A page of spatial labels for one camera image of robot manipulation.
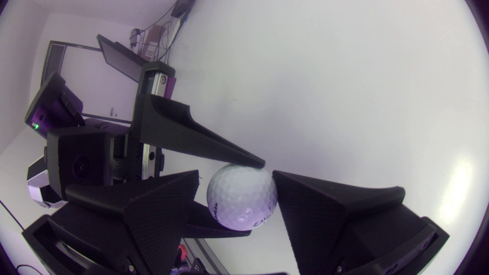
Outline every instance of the white table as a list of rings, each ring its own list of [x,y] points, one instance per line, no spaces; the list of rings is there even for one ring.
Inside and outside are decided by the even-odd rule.
[[[452,274],[489,201],[489,58],[463,1],[198,1],[172,50],[173,99],[266,169],[405,188],[450,234],[423,274]],[[224,165],[199,169],[205,203]],[[280,211],[249,237],[207,240],[231,274],[297,274]]]

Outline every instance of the black textured surface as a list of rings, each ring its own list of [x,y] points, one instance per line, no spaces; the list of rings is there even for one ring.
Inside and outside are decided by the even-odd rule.
[[[151,273],[168,274],[198,185],[198,171],[189,171],[105,187],[69,185],[66,194],[69,202],[124,219]]]
[[[346,221],[346,207],[281,172],[274,171],[273,179],[299,272],[319,274]]]
[[[361,188],[274,171],[302,275],[417,274],[446,233],[402,205],[401,187]]]
[[[230,238],[250,234],[251,230],[236,231],[222,226],[212,217],[207,206],[192,202],[182,238]]]
[[[124,219],[153,274],[170,272],[198,185],[199,173],[193,171],[127,207]]]

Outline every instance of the screw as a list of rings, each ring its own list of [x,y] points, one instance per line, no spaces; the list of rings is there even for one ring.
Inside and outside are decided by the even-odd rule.
[[[137,273],[137,272],[136,272],[136,269],[134,269],[134,266],[132,266],[132,265],[130,265],[130,266],[128,267],[128,269],[129,269],[129,272],[131,272],[132,274],[136,274],[136,273]]]

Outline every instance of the cardboard box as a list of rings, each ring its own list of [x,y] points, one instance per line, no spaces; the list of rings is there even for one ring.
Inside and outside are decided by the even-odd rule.
[[[153,56],[158,53],[158,41],[165,33],[165,28],[162,26],[154,25],[149,30],[146,31],[144,38],[143,49],[141,51],[141,57],[147,61],[152,61]],[[162,55],[164,49],[159,49],[159,54]]]

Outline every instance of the golf ball dimple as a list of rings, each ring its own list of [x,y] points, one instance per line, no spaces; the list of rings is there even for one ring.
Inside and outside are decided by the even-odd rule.
[[[212,217],[233,230],[263,225],[277,206],[277,186],[264,169],[229,164],[217,171],[207,188]]]

